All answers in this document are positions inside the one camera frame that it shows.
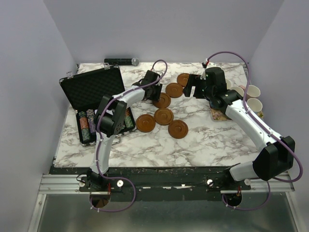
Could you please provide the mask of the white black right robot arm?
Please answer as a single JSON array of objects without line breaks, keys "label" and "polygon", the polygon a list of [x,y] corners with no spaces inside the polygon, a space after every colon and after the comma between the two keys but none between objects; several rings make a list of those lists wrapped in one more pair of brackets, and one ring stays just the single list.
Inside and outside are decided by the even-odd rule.
[{"label": "white black right robot arm", "polygon": [[228,118],[236,122],[255,144],[259,154],[253,161],[230,167],[222,177],[227,189],[234,189],[244,179],[268,181],[293,166],[295,141],[270,129],[235,90],[228,89],[220,67],[207,68],[202,75],[190,74],[183,89],[186,97],[207,99]]}]

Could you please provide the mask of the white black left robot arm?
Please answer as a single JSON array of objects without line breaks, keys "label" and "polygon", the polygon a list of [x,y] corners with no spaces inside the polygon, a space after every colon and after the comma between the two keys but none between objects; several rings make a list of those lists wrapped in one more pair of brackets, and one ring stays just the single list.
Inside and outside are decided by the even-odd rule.
[{"label": "white black left robot arm", "polygon": [[95,114],[96,148],[93,162],[88,169],[87,181],[97,191],[104,190],[109,169],[112,143],[122,129],[127,108],[143,100],[159,100],[164,75],[148,70],[143,79],[135,82],[128,90],[113,96],[104,95]]}]

